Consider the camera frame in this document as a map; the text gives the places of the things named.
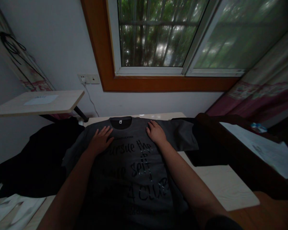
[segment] person's left hand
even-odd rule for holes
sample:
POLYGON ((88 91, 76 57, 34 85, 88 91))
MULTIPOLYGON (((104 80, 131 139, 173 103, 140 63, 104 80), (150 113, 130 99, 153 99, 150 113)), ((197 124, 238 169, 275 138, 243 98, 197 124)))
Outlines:
POLYGON ((114 137, 111 137, 108 141, 107 138, 113 131, 113 129, 110 129, 110 126, 107 128, 104 126, 104 128, 99 132, 97 129, 95 132, 95 135, 93 136, 89 147, 87 148, 88 151, 91 151, 95 156, 102 153, 104 150, 106 150, 107 147, 112 143, 114 140, 114 137))

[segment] glass pane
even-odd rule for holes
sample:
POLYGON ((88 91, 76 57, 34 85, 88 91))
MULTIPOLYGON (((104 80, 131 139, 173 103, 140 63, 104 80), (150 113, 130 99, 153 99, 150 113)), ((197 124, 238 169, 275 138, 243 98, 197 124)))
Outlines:
POLYGON ((208 0, 118 0, 122 66, 182 66, 208 0))
POLYGON ((288 30, 288 1, 228 0, 194 68, 251 68, 288 30))

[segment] electrical outlet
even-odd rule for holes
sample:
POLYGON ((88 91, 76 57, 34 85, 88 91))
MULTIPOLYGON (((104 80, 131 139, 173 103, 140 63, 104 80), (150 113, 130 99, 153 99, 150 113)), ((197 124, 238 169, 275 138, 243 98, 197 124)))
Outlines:
POLYGON ((78 75, 78 78, 79 78, 79 81, 81 84, 89 84, 88 82, 88 79, 87 79, 87 75, 84 73, 84 74, 77 74, 78 75))
POLYGON ((91 84, 99 84, 99 79, 98 79, 97 74, 88 74, 87 78, 91 84))

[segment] forearm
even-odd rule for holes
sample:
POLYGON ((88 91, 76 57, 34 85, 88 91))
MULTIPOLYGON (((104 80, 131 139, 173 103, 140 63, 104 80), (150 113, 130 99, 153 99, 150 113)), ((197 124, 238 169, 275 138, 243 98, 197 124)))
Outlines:
POLYGON ((204 228, 207 220, 213 216, 228 216, 210 189, 171 144, 163 142, 158 146, 175 183, 194 210, 202 228, 204 228))
POLYGON ((72 229, 82 207, 95 155, 86 150, 62 185, 38 230, 72 229))

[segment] pink curtain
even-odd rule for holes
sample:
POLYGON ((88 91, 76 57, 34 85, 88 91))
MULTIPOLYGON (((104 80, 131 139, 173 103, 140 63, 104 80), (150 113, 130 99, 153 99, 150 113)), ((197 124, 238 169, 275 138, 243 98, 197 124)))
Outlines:
POLYGON ((206 113, 263 122, 288 109, 288 32, 206 113))

